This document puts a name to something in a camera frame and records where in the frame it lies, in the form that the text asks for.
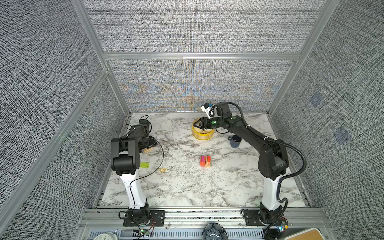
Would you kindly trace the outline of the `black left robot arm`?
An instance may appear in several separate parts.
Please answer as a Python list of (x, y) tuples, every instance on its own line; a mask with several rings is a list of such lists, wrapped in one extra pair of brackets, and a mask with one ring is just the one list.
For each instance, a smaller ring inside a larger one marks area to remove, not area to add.
[(147, 119), (131, 126), (127, 135), (111, 140), (111, 169), (123, 181), (129, 206), (126, 222), (145, 226), (151, 221), (150, 207), (145, 197), (138, 176), (141, 166), (142, 150), (156, 144), (150, 137), (152, 124)]

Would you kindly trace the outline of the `plain natural wood block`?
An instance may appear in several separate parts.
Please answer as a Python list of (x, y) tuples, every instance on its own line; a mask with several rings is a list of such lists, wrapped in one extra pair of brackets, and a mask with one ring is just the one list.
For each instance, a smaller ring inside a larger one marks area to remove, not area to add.
[(205, 167), (206, 168), (211, 167), (211, 156), (206, 156)]

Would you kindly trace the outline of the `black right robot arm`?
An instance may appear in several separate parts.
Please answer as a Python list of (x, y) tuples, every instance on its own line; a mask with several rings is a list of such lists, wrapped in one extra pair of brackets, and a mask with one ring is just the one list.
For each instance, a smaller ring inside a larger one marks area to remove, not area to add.
[[(279, 221), (288, 206), (286, 198), (280, 198), (282, 182), (304, 172), (307, 159), (304, 154), (283, 140), (274, 140), (249, 125), (241, 108), (232, 102), (220, 102), (215, 105), (205, 103), (201, 106), (206, 117), (198, 119), (193, 126), (201, 130), (223, 128), (239, 136), (258, 153), (258, 169), (264, 178), (264, 193), (260, 202), (260, 221), (264, 225), (273, 225)], [(289, 158), (287, 148), (295, 151), (302, 159), (301, 168), (287, 174)]]

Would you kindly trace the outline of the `long natural wood block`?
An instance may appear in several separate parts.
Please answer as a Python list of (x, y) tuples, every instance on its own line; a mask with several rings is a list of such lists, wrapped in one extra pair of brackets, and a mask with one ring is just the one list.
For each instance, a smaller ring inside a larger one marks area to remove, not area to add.
[(150, 151), (152, 151), (154, 149), (154, 147), (150, 147), (150, 148), (145, 148), (142, 150), (143, 153), (148, 153)]

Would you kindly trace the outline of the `orange wood block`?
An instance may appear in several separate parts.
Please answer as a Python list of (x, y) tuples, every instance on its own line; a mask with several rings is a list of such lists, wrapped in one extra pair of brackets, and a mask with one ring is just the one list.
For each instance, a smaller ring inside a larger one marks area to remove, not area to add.
[(206, 166), (206, 157), (205, 156), (201, 156), (200, 166), (201, 167), (205, 167)]

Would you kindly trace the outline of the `green wood block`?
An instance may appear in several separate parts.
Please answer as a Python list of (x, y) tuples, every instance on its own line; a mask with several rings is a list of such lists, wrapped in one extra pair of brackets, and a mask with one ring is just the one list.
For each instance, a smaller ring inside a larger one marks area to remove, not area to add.
[(147, 162), (141, 162), (140, 168), (148, 169), (150, 167), (150, 163)]

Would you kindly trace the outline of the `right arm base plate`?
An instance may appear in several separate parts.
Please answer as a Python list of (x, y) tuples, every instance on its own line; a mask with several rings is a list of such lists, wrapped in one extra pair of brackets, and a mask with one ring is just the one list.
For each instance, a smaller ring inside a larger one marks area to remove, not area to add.
[(263, 223), (260, 216), (260, 210), (254, 209), (242, 209), (241, 215), (243, 216), (246, 226), (256, 227), (256, 226), (267, 226), (268, 224)]

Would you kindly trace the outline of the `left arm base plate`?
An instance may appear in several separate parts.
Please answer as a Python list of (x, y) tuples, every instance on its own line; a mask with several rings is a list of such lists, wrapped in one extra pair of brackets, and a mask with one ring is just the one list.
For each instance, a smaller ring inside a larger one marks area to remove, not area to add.
[(127, 210), (125, 212), (124, 227), (163, 227), (165, 221), (163, 210)]

